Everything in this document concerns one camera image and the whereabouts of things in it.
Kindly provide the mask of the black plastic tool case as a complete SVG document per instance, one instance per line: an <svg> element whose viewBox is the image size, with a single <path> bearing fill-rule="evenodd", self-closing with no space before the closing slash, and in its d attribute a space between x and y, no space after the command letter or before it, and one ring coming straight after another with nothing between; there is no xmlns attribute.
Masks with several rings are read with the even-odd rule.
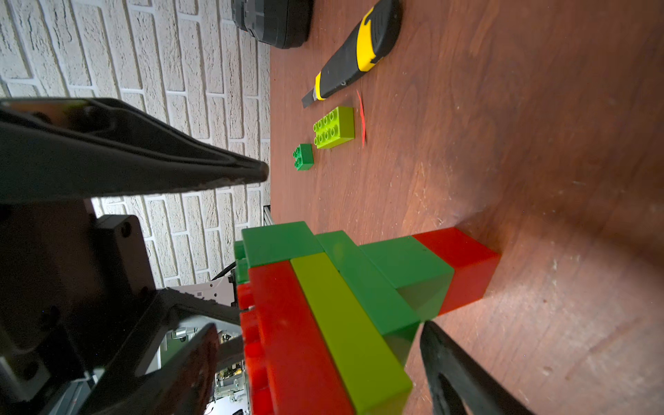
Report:
<svg viewBox="0 0 664 415"><path fill-rule="evenodd" d="M308 40L311 0L233 0L231 7L236 26L261 43L288 49Z"/></svg>

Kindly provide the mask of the yellow black utility knife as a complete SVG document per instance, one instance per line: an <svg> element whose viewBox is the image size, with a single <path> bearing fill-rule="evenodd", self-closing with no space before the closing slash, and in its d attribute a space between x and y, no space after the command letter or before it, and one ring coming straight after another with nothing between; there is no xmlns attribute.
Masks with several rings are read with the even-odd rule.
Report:
<svg viewBox="0 0 664 415"><path fill-rule="evenodd" d="M394 48L402 22L399 0L380 0L354 27L302 98L304 108L330 98L368 73Z"/></svg>

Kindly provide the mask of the red long lego brick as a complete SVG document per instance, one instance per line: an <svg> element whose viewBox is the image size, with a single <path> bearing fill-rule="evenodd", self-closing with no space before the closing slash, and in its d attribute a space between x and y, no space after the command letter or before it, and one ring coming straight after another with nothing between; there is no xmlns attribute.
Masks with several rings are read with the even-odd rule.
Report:
<svg viewBox="0 0 664 415"><path fill-rule="evenodd" d="M353 414L336 365L288 261L249 269L240 327L253 414Z"/></svg>

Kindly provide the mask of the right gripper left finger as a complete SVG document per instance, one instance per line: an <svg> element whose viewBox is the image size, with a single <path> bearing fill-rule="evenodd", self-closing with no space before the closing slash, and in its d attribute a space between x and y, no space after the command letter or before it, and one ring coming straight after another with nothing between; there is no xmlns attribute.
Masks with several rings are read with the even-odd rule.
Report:
<svg viewBox="0 0 664 415"><path fill-rule="evenodd" d="M150 345L131 335L81 408L82 414L186 414L205 412L219 349L212 323L162 368L138 375Z"/></svg>

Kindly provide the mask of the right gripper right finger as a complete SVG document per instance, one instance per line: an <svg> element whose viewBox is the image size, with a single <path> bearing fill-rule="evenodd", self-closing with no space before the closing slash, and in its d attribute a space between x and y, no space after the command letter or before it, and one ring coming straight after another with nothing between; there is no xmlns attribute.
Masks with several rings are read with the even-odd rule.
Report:
<svg viewBox="0 0 664 415"><path fill-rule="evenodd" d="M435 414L531 413L433 321L419 348Z"/></svg>

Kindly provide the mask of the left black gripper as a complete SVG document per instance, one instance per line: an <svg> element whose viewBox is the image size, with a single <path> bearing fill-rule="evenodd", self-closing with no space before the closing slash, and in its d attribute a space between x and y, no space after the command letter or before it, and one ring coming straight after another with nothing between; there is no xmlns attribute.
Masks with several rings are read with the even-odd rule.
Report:
<svg viewBox="0 0 664 415"><path fill-rule="evenodd" d="M268 176L266 163L121 100L3 99L2 413L48 414L75 383L91 394L131 335L150 345L143 375L207 324L218 333L240 323L233 307L155 286L135 216L98 219L85 202L54 201L213 190ZM44 203L21 204L33 202ZM207 403L217 373L240 360L240 338L219 339Z"/></svg>

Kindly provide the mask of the lime green long lego brick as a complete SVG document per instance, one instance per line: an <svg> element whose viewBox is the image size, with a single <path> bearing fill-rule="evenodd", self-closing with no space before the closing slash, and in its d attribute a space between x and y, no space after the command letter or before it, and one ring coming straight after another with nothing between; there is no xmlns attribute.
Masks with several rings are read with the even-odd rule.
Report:
<svg viewBox="0 0 664 415"><path fill-rule="evenodd" d="M353 140L354 109L337 107L313 124L314 144L318 150L331 149Z"/></svg>

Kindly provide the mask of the small red lego brick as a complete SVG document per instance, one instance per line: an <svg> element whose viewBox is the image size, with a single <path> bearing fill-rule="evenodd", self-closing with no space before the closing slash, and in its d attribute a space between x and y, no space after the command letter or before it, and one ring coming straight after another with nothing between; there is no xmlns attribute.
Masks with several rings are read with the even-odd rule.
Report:
<svg viewBox="0 0 664 415"><path fill-rule="evenodd" d="M419 233L414 238L454 271L439 316L483 298L501 254L458 228Z"/></svg>

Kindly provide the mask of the green square lego brick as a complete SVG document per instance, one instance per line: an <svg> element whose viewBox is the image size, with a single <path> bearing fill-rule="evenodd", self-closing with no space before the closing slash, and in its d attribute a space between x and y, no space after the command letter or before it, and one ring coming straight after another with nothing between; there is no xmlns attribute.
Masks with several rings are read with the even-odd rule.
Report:
<svg viewBox="0 0 664 415"><path fill-rule="evenodd" d="M422 321L439 315L454 269L411 236L361 246Z"/></svg>
<svg viewBox="0 0 664 415"><path fill-rule="evenodd" d="M293 152L294 167L297 171L306 171L313 167L314 157L311 144L300 144Z"/></svg>

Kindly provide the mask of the red paper scrap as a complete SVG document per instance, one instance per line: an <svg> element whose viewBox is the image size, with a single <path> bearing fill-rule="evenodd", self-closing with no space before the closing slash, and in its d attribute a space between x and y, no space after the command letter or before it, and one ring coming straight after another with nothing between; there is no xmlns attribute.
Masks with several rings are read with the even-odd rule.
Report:
<svg viewBox="0 0 664 415"><path fill-rule="evenodd" d="M360 107L359 112L360 112L360 117L361 117L361 145L362 145L362 148L365 148L366 141L367 141L366 114L365 114L362 95L361 95L359 90L356 90L356 95L357 95L357 98L358 98L358 101L359 101L359 107Z"/></svg>

